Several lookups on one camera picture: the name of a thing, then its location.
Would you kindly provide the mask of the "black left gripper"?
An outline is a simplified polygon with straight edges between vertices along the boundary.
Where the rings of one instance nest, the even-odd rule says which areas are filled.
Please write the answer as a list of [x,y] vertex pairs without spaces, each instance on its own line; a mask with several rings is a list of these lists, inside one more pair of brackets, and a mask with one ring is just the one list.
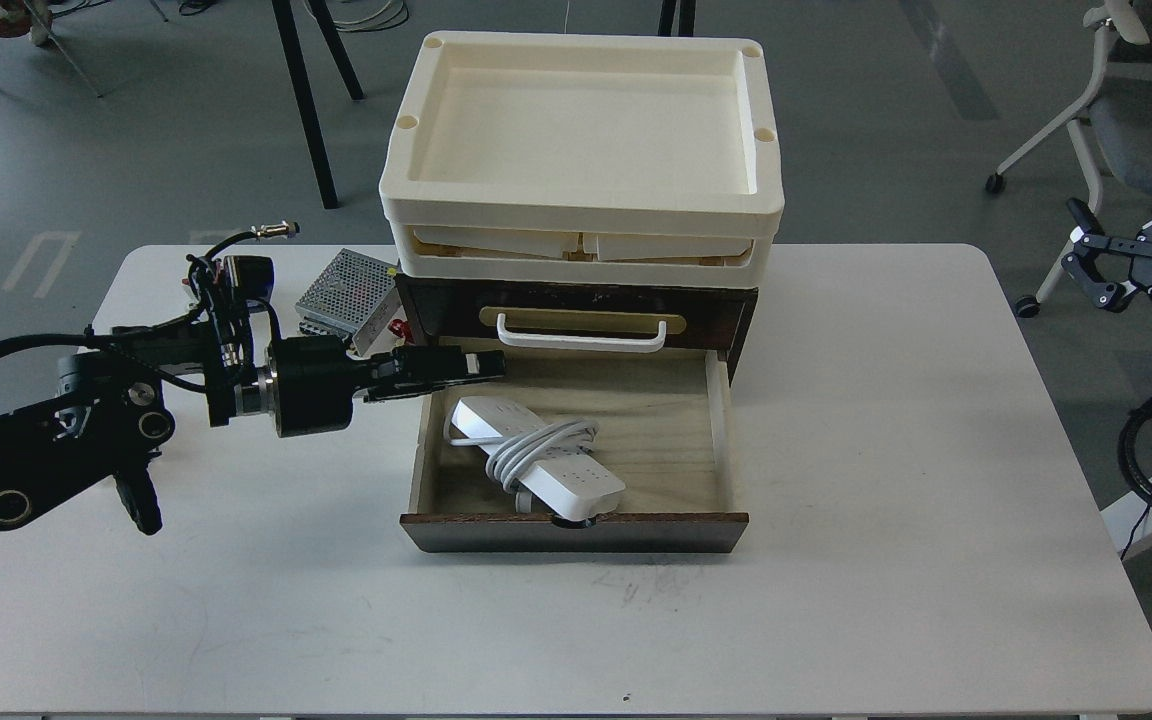
[[361,361],[334,336],[283,338],[270,342],[268,369],[274,376],[271,414],[276,434],[291,438],[347,429],[357,391],[362,401],[376,404],[498,381],[506,376],[506,355],[406,344]]

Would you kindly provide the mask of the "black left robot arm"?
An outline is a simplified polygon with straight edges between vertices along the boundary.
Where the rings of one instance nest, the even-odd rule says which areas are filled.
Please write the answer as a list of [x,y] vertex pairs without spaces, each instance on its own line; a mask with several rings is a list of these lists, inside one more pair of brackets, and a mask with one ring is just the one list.
[[119,334],[113,344],[58,366],[55,397],[0,415],[0,532],[41,518],[113,478],[129,518],[147,536],[162,526],[147,465],[177,429],[162,384],[200,373],[212,424],[268,414],[280,437],[347,429],[353,402],[419,397],[497,381],[502,351],[402,346],[353,359],[338,338],[270,342],[262,366],[230,374],[215,341]]

